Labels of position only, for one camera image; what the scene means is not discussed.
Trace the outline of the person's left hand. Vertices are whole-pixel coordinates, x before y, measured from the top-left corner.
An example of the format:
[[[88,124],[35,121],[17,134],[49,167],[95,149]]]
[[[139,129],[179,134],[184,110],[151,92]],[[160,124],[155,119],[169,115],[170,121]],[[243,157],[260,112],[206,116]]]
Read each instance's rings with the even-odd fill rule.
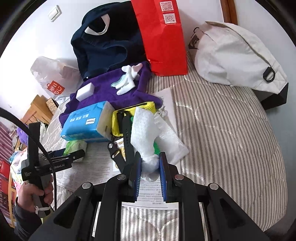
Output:
[[[44,190],[39,189],[36,185],[24,182],[18,192],[17,204],[22,209],[35,213],[35,203],[33,195],[44,197],[46,204],[51,205],[53,202],[53,177],[50,177],[50,181]]]

